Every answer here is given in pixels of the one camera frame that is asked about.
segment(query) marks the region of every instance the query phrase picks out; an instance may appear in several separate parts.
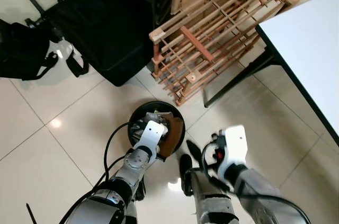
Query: tile floor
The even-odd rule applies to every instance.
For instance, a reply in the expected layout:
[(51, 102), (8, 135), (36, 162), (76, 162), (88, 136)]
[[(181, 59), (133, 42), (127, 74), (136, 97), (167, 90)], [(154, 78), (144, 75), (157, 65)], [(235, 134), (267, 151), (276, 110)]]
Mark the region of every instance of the tile floor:
[[(255, 50), (262, 48), (259, 43)], [(70, 52), (65, 42), (51, 49), (65, 57)], [(250, 53), (223, 73), (208, 94), (212, 96), (259, 53)], [(64, 59), (38, 81), (1, 78), (0, 99), (0, 223), (30, 223), (26, 202), (38, 223), (58, 223), (103, 173), (111, 132), (145, 102), (172, 102), (146, 68), (114, 87), (93, 69), (75, 78)], [(338, 147), (280, 68), (248, 78), (209, 109), (197, 95), (179, 110), (186, 139), (200, 146), (220, 128), (244, 124), (248, 166), (300, 205), (313, 223), (339, 222)], [(108, 161), (129, 147), (123, 130)], [(137, 203), (139, 223), (196, 223), (194, 199), (185, 197), (177, 185), (182, 152), (187, 152), (185, 144), (167, 162), (148, 170), (147, 195)], [(234, 208), (240, 223), (251, 223), (236, 199)]]

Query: wooden drying rack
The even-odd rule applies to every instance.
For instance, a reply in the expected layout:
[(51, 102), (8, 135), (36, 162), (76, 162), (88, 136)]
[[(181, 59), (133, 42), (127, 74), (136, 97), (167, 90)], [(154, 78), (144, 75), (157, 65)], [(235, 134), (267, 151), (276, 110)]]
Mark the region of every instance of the wooden drying rack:
[(182, 105), (253, 48), (260, 38), (255, 31), (259, 23), (298, 2), (196, 1), (149, 34), (155, 80)]

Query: black backpack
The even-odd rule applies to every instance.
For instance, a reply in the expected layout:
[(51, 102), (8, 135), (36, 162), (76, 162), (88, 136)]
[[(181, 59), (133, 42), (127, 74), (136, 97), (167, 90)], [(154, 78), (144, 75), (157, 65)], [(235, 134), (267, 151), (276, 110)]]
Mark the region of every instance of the black backpack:
[[(37, 29), (0, 19), (0, 77), (34, 80), (41, 78), (58, 61), (48, 37)], [(41, 67), (45, 69), (38, 75)]]

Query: black strap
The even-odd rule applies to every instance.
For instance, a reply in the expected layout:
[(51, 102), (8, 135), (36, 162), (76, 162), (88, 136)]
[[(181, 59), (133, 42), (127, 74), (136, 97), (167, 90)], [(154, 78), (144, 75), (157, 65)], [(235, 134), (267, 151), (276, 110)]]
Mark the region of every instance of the black strap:
[(59, 57), (56, 53), (51, 52), (47, 55), (46, 59), (44, 60), (44, 67), (46, 67), (40, 75), (36, 75), (35, 77), (30, 77), (30, 78), (22, 78), (23, 81), (26, 80), (37, 80), (43, 77), (51, 68), (55, 66), (55, 64), (58, 62)]
[(66, 64), (70, 71), (74, 74), (74, 76), (79, 77), (80, 75), (84, 75), (88, 73), (90, 69), (90, 64), (88, 63), (87, 60), (81, 56), (83, 60), (83, 67), (74, 59), (74, 48), (72, 48), (72, 52), (70, 53), (69, 57), (66, 59)]

